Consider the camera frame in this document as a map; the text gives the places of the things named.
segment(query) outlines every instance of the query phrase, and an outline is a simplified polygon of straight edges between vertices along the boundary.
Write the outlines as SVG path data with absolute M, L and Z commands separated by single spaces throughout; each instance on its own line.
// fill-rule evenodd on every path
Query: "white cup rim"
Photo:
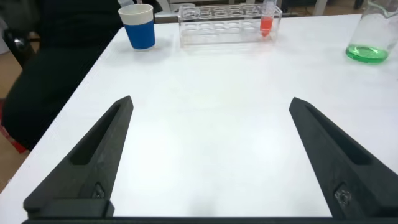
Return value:
M 142 11 L 141 12 L 137 12 L 137 13 L 123 12 L 124 10 L 128 11 L 128 10 L 131 10 L 132 8 L 137 8 L 137 7 L 141 7 Z M 119 12 L 120 15 L 131 16 L 131 15 L 139 15 L 139 14 L 148 13 L 148 12 L 150 12 L 153 9 L 154 9 L 153 6 L 151 6 L 150 4 L 134 4 L 134 5 L 124 6 L 124 7 L 120 8 L 118 10 L 118 12 Z

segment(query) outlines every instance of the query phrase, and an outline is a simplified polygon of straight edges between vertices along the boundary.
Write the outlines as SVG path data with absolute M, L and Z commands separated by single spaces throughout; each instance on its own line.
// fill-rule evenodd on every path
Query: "red object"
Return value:
M 26 151 L 26 148 L 19 144 L 15 139 L 13 139 L 10 134 L 8 134 L 7 130 L 5 127 L 1 126 L 1 120 L 2 120 L 2 106 L 4 104 L 4 99 L 0 99 L 0 133 L 6 137 L 6 139 L 17 149 L 19 153 L 23 153 Z
M 271 32 L 273 20 L 274 18 L 272 17 L 261 18 L 260 30 L 263 37 L 268 36 L 269 32 Z

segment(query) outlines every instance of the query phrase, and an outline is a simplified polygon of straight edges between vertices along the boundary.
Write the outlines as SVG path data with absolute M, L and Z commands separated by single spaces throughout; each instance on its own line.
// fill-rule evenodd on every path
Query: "green liquid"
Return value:
M 346 55 L 352 59 L 365 63 L 381 63 L 388 57 L 388 52 L 377 47 L 349 45 Z

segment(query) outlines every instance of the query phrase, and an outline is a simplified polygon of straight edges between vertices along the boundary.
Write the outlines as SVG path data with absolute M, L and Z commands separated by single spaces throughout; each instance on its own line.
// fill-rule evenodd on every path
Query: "table leg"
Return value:
M 328 0 L 317 0 L 315 4 L 315 9 L 313 10 L 313 16 L 323 16 L 323 12 L 325 11 L 326 3 Z

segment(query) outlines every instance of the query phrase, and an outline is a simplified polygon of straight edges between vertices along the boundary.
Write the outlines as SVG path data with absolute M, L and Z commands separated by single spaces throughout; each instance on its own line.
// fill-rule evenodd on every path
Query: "red liquid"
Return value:
M 263 37 L 268 36 L 269 32 L 271 32 L 273 20 L 274 20 L 274 18 L 272 18 L 272 17 L 261 18 L 260 30 L 261 30 L 261 34 Z

